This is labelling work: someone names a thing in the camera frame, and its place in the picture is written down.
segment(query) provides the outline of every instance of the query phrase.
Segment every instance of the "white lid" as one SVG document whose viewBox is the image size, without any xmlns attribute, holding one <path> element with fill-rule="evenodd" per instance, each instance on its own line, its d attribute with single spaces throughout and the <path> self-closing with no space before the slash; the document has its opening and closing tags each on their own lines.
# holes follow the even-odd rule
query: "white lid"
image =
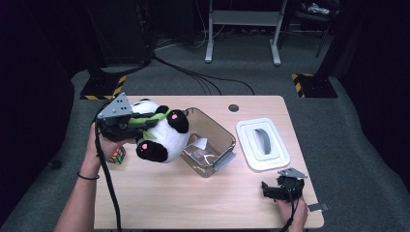
<svg viewBox="0 0 410 232">
<path fill-rule="evenodd" d="M 289 164 L 289 153 L 272 120 L 259 118 L 240 121 L 236 132 L 252 169 L 265 171 Z"/>
</svg>

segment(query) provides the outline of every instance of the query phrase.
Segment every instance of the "black wire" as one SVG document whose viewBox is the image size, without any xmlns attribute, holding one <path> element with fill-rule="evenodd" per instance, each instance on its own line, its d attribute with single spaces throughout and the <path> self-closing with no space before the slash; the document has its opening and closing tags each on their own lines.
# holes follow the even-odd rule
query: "black wire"
<svg viewBox="0 0 410 232">
<path fill-rule="evenodd" d="M 100 109 L 99 109 L 99 113 L 110 103 L 110 101 L 107 101 L 106 103 L 104 103 Z M 112 199 L 112 204 L 114 205 L 114 209 L 115 209 L 115 216 L 117 219 L 117 231 L 121 232 L 122 228 L 121 228 L 121 212 L 120 212 L 120 206 L 118 204 L 118 200 L 117 200 L 117 196 L 115 195 L 115 190 L 114 190 L 114 186 L 112 185 L 112 179 L 111 179 L 111 174 L 109 173 L 108 170 L 108 166 L 106 165 L 106 161 L 105 161 L 105 157 L 103 155 L 103 149 L 101 147 L 101 143 L 100 143 L 100 131 L 99 131 L 99 124 L 100 124 L 100 120 L 96 117 L 94 118 L 94 122 L 95 122 L 95 136 L 96 136 L 96 149 L 97 149 L 97 157 L 99 157 L 100 159 L 100 163 L 102 164 L 102 170 L 103 173 L 105 175 L 105 180 L 106 180 L 106 184 L 108 186 L 108 190 L 109 190 L 109 194 L 111 196 Z"/>
<path fill-rule="evenodd" d="M 213 86 L 218 90 L 218 92 L 220 93 L 220 95 L 222 95 L 222 92 L 220 91 L 220 88 L 218 88 L 217 85 L 215 85 L 214 83 L 212 83 L 212 82 L 209 81 L 208 79 L 202 77 L 201 74 L 195 73 L 195 72 L 192 72 L 192 71 L 188 71 L 188 70 L 182 69 L 181 67 L 172 65 L 172 64 L 170 64 L 170 63 L 168 63 L 168 62 L 162 60 L 161 58 L 159 58 L 159 57 L 156 56 L 156 55 L 153 56 L 153 59 L 156 60 L 156 61 L 158 61 L 158 62 L 160 62 L 160 63 L 162 63 L 162 64 L 164 64 L 164 65 L 167 65 L 167 66 L 171 67 L 172 69 L 175 69 L 175 70 L 177 70 L 177 71 L 179 71 L 179 72 L 185 73 L 185 74 L 189 75 L 190 77 L 192 77 L 192 78 L 194 78 L 194 79 L 196 79 L 196 80 L 198 80 L 198 78 L 199 78 L 202 83 L 204 83 L 203 81 L 206 81 L 206 82 L 210 83 L 211 85 L 213 85 Z"/>
<path fill-rule="evenodd" d="M 289 199 L 290 199 L 290 204 L 292 205 L 292 214 L 289 218 L 289 220 L 286 222 L 286 224 L 283 226 L 283 228 L 280 230 L 280 232 L 285 232 L 287 231 L 287 229 L 289 228 L 289 226 L 292 224 L 293 222 L 293 217 L 295 216 L 296 210 L 298 209 L 298 205 L 299 205 L 299 198 L 298 198 L 298 202 L 296 203 L 296 207 L 295 204 L 293 202 L 293 197 L 292 197 L 292 193 L 290 192 L 289 188 L 286 186 L 286 184 L 284 184 L 284 187 L 287 189 L 287 192 L 289 193 Z"/>
<path fill-rule="evenodd" d="M 222 42 L 228 38 L 225 32 L 219 33 L 214 37 L 214 42 Z"/>
<path fill-rule="evenodd" d="M 172 64 L 170 64 L 170 63 L 168 63 L 168 62 L 162 60 L 161 58 L 159 58 L 159 57 L 158 57 L 157 55 L 155 55 L 155 54 L 153 55 L 153 59 L 156 60 L 156 61 L 158 61 L 158 62 L 160 62 L 160 63 L 163 63 L 163 64 L 165 64 L 165 65 L 167 65 L 167 66 L 169 66 L 169 67 L 171 67 L 171 68 L 173 68 L 173 69 L 175 69 L 175 70 L 177 70 L 177 71 L 179 71 L 179 72 L 188 74 L 188 75 L 190 75 L 190 76 L 193 77 L 193 78 L 194 78 L 194 76 L 195 76 L 195 77 L 198 77 L 198 78 L 200 78 L 200 79 L 202 79 L 202 80 L 204 80 L 204 81 L 207 81 L 208 83 L 210 83 L 211 85 L 213 85 L 213 86 L 219 91 L 220 95 L 222 95 L 222 93 L 221 93 L 220 89 L 218 88 L 218 86 L 216 86 L 214 83 L 212 83 L 211 81 L 209 81 L 209 80 L 206 79 L 205 77 L 211 78 L 211 79 L 216 79 L 216 80 L 221 80 L 221 81 L 231 81 L 231 82 L 242 83 L 242 84 L 246 85 L 246 86 L 251 90 L 251 92 L 252 92 L 253 95 L 255 95 L 253 89 L 252 89 L 246 82 L 244 82 L 244 81 L 218 78 L 218 77 L 214 77 L 214 76 L 210 76 L 210 75 L 206 75 L 206 74 L 201 74 L 201 73 L 198 73 L 198 72 L 193 72 L 193 71 L 185 70 L 185 69 L 183 69 L 183 68 L 181 68 L 181 67 L 172 65 Z"/>
<path fill-rule="evenodd" d="M 202 91 L 204 92 L 205 95 L 207 95 L 207 92 L 205 91 L 205 87 L 208 89 L 209 95 L 212 94 L 212 93 L 211 93 L 211 89 L 208 87 L 208 85 L 206 85 L 206 83 L 203 81 L 203 79 L 198 78 L 198 77 L 196 77 L 196 76 L 192 76 L 192 78 L 195 79 L 195 80 L 199 83 L 199 85 L 201 86 Z"/>
<path fill-rule="evenodd" d="M 137 67 L 129 69 L 129 70 L 125 70 L 125 71 L 121 71 L 121 72 L 105 72 L 105 73 L 107 73 L 108 75 L 116 75 L 116 76 L 122 75 L 123 76 L 123 75 L 127 75 L 127 74 L 131 74 L 131 73 L 135 73 L 137 71 L 140 71 L 140 70 L 144 69 L 145 67 L 147 67 L 149 64 L 150 64 L 149 61 L 144 61 L 144 62 L 141 62 L 141 63 L 137 64 Z"/>
<path fill-rule="evenodd" d="M 171 39 L 158 39 L 156 42 L 156 48 L 163 48 L 166 47 L 168 45 L 172 45 L 174 44 L 175 39 L 171 38 Z"/>
</svg>

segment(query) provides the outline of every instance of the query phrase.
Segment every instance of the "wooden table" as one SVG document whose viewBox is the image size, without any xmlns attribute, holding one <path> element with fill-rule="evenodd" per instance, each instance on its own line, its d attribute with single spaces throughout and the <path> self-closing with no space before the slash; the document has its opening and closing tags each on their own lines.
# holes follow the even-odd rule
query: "wooden table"
<svg viewBox="0 0 410 232">
<path fill-rule="evenodd" d="M 237 140 L 237 154 L 221 172 L 202 178 L 181 158 L 171 163 L 140 159 L 135 145 L 127 144 L 122 164 L 109 164 L 113 185 L 121 209 L 124 229 L 267 229 L 281 228 L 277 203 L 264 197 L 261 181 L 278 185 L 277 170 L 252 171 L 242 152 L 236 133 L 239 121 L 267 117 L 276 125 L 290 154 L 287 167 L 308 175 L 286 105 L 279 96 L 128 96 L 130 102 L 148 98 L 170 108 L 197 107 Z M 239 111 L 231 112 L 230 104 Z M 97 185 L 96 229 L 116 228 L 115 211 L 102 176 Z M 317 203 L 310 178 L 305 179 L 304 197 Z M 323 226 L 321 212 L 311 212 L 306 228 Z"/>
</svg>

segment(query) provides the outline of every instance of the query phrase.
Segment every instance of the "bracelet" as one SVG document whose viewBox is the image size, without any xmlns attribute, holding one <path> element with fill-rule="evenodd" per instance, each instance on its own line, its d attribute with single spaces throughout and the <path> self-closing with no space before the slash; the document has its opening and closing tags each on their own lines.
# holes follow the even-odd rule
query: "bracelet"
<svg viewBox="0 0 410 232">
<path fill-rule="evenodd" d="M 95 181 L 95 180 L 97 180 L 97 179 L 100 178 L 100 175 L 97 175 L 97 177 L 95 177 L 95 178 L 83 177 L 83 176 L 81 176 L 81 175 L 79 174 L 79 171 L 77 171 L 77 176 L 78 176 L 79 178 L 81 178 L 81 179 L 88 180 L 88 181 Z"/>
</svg>

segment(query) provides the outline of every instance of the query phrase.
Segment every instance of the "wrist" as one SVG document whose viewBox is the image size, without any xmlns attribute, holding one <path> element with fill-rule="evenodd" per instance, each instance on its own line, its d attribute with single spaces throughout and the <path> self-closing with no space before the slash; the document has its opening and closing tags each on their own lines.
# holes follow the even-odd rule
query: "wrist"
<svg viewBox="0 0 410 232">
<path fill-rule="evenodd" d="M 297 224 L 292 224 L 289 226 L 289 228 L 287 229 L 288 232 L 303 232 L 304 231 L 304 227 L 303 226 L 299 226 Z"/>
<path fill-rule="evenodd" d="M 81 164 L 81 168 L 79 170 L 79 174 L 84 177 L 94 178 L 97 177 L 101 167 L 100 158 L 97 157 L 97 154 L 87 153 L 83 163 Z"/>
</svg>

